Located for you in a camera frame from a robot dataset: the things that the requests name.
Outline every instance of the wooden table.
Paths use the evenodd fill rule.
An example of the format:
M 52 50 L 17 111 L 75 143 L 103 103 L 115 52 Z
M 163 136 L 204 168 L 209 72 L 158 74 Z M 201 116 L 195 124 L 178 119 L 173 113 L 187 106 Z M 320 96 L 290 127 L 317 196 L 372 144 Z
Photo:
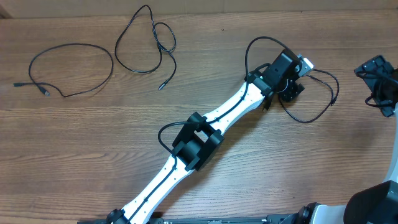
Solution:
M 160 204 L 167 218 L 255 217 L 296 212 L 310 202 L 328 205 L 382 181 L 390 163 L 395 118 L 364 100 L 370 91 L 353 69 L 383 54 L 398 64 L 398 11 L 312 11 L 156 16 L 177 36 L 178 68 L 165 55 L 154 73 L 140 75 L 115 61 L 114 74 L 97 93 L 49 97 L 27 82 L 32 57 L 68 42 L 98 44 L 113 52 L 129 16 L 0 20 L 0 222 L 76 223 L 104 218 L 132 200 L 169 156 L 157 141 L 165 124 L 205 114 L 243 82 L 244 52 L 260 35 L 275 37 L 317 68 L 334 73 L 340 95 L 318 121 L 300 124 L 274 101 L 240 119 L 201 171 L 186 178 Z M 167 29 L 158 29 L 172 45 Z M 249 68 L 272 62 L 281 51 L 260 41 Z M 120 58 L 146 69 L 159 59 L 147 16 L 124 36 Z M 39 58 L 32 74 L 65 93 L 86 90 L 109 73 L 98 49 L 67 47 Z M 321 77 L 330 84 L 331 78 Z M 330 92 L 309 78 L 289 106 L 311 118 Z M 164 134 L 167 144 L 178 128 Z

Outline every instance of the white plastic part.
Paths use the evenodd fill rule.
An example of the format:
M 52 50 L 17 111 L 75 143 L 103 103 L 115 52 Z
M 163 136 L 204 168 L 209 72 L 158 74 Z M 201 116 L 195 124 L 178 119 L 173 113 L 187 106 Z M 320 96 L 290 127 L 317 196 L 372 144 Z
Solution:
M 174 158 L 169 157 L 162 170 L 156 177 L 148 184 L 148 186 L 130 203 L 123 207 L 124 216 L 129 219 L 131 215 L 137 210 L 138 206 L 144 201 L 144 198 L 155 189 L 155 187 L 166 177 L 174 166 Z M 177 169 L 174 170 L 169 178 L 149 197 L 148 201 L 141 207 L 141 209 L 132 218 L 130 223 L 143 224 L 149 221 L 150 216 L 155 211 L 156 207 L 163 201 L 163 199 L 170 193 L 171 190 L 186 176 L 190 175 L 193 170 L 186 171 L 185 164 L 177 158 Z
M 225 102 L 219 108 L 213 110 L 212 112 L 205 114 L 204 116 L 207 118 L 206 121 L 213 121 L 214 119 L 231 109 L 241 99 L 245 88 L 246 82 L 243 83 L 238 92 L 233 95 L 227 102 Z M 261 90 L 251 83 L 249 84 L 248 92 L 246 93 L 244 100 L 225 117 L 210 125 L 215 130 L 219 129 L 221 131 L 221 135 L 224 135 L 226 130 L 228 130 L 228 128 L 231 127 L 232 124 L 234 124 L 240 117 L 245 115 L 247 112 L 256 109 L 262 103 L 263 99 L 264 96 L 261 94 Z
M 312 213 L 310 224 L 344 224 L 346 205 L 318 205 Z
M 383 182 L 392 180 L 398 183 L 398 103 L 396 104 L 394 113 L 396 114 L 396 139 L 392 150 L 390 168 L 388 169 L 386 178 L 384 178 Z

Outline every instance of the wooden surface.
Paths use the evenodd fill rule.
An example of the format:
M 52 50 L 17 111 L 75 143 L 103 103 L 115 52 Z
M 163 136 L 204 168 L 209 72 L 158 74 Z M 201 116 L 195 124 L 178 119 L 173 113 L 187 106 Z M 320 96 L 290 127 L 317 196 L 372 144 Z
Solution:
M 155 14 L 396 9 L 396 0 L 0 0 L 10 18 L 117 16 L 148 4 Z
M 178 63 L 165 55 L 154 73 L 139 75 L 115 63 L 97 94 L 61 98 L 49 89 L 14 88 L 29 81 L 27 68 L 43 49 L 68 42 L 98 44 L 113 52 L 129 16 L 0 21 L 0 222 L 75 223 L 103 218 L 133 199 L 168 154 L 157 142 L 165 124 L 205 114 L 243 82 L 244 52 L 260 35 L 275 37 L 341 85 L 336 104 L 318 121 L 300 124 L 273 102 L 254 110 L 225 135 L 201 171 L 182 181 L 157 211 L 168 218 L 255 217 L 296 212 L 310 202 L 346 203 L 382 181 L 390 163 L 395 118 L 364 104 L 370 94 L 353 69 L 383 54 L 398 64 L 398 11 L 313 11 L 157 16 L 174 29 Z M 171 45 L 171 36 L 159 28 Z M 120 44 L 120 58 L 151 68 L 159 55 L 146 16 Z M 253 45 L 249 68 L 272 62 L 281 51 Z M 65 93 L 89 89 L 109 72 L 107 55 L 88 47 L 54 50 L 37 60 L 33 76 Z M 321 77 L 331 85 L 332 80 Z M 330 100 L 309 78 L 289 109 L 315 116 Z M 170 144 L 178 128 L 164 134 Z

